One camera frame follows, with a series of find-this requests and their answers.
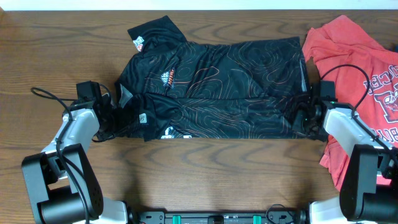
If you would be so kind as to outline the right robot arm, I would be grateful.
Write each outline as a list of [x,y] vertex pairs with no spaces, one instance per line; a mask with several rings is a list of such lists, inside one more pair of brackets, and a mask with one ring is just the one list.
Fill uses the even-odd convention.
[[397,223],[397,148],[376,136],[347,103],[320,98],[311,120],[349,156],[339,197],[312,202],[294,223]]

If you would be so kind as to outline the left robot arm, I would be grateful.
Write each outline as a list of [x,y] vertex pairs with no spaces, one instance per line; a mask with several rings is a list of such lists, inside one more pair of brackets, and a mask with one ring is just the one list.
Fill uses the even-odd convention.
[[23,159],[21,168],[36,223],[129,223],[123,201],[103,196],[87,158],[112,98],[81,96],[64,107],[62,125],[40,153]]

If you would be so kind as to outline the black orange-patterned jersey shirt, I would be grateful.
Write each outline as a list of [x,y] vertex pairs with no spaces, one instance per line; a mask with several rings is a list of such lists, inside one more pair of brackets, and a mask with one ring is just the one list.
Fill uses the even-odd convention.
[[125,137],[293,139],[308,75],[298,37],[198,44],[169,17],[128,31],[137,48],[116,82]]

